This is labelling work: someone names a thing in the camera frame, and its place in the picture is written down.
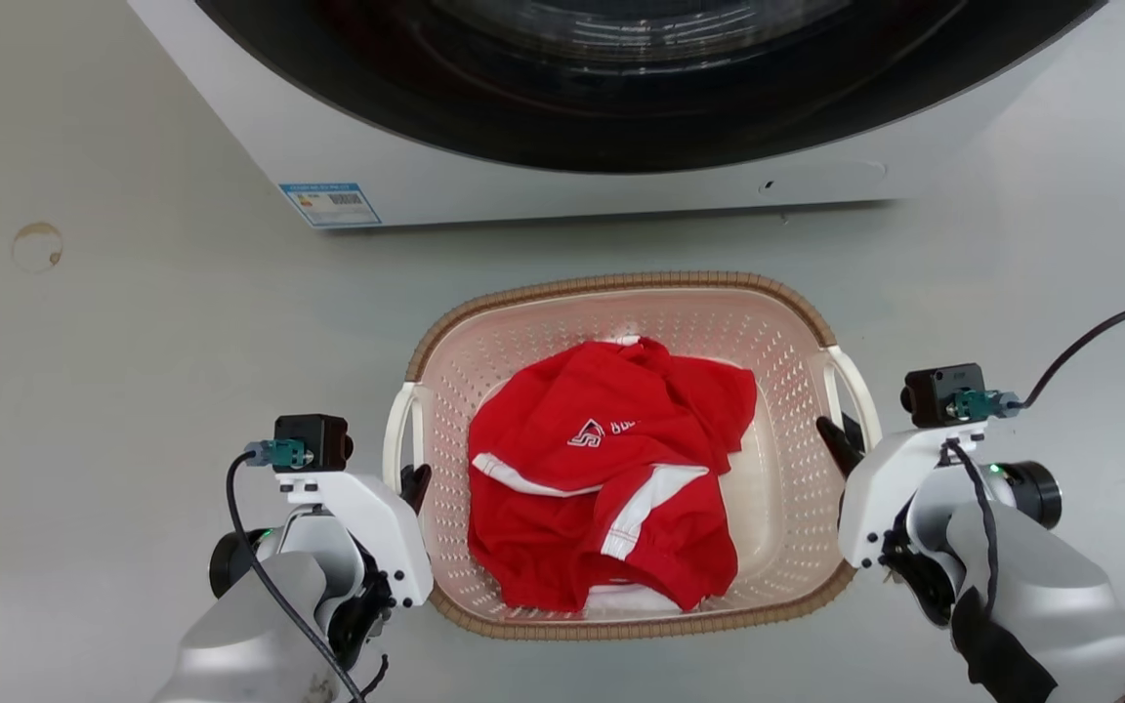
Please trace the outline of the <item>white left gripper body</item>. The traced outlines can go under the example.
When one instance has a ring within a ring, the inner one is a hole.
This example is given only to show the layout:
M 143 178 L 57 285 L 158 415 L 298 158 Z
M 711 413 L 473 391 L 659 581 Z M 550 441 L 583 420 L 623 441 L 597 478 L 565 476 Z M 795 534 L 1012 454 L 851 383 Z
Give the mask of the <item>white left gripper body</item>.
M 418 605 L 432 594 L 434 577 L 414 508 L 374 476 L 336 471 L 277 474 L 286 501 L 317 504 L 387 571 L 400 606 Z

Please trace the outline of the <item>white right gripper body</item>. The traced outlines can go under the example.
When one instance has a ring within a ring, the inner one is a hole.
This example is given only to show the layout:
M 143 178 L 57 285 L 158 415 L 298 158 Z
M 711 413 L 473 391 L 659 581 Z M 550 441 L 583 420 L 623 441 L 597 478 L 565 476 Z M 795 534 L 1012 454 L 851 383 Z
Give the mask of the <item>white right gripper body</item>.
M 943 533 L 952 513 L 975 501 L 975 490 L 950 443 L 955 440 L 970 453 L 986 429 L 986 423 L 910 429 L 872 445 L 845 485 L 838 528 L 844 560 L 870 568 L 893 547 L 890 531 L 903 531 L 914 552 L 957 571 L 956 560 L 943 556 Z

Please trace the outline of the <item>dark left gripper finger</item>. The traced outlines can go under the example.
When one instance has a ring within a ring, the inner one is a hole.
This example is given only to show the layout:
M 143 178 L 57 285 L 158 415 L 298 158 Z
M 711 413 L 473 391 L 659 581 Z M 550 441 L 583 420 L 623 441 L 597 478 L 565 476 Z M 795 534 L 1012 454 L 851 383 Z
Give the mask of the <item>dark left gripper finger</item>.
M 400 469 L 400 499 L 420 515 L 430 484 L 433 468 L 429 465 L 405 466 Z

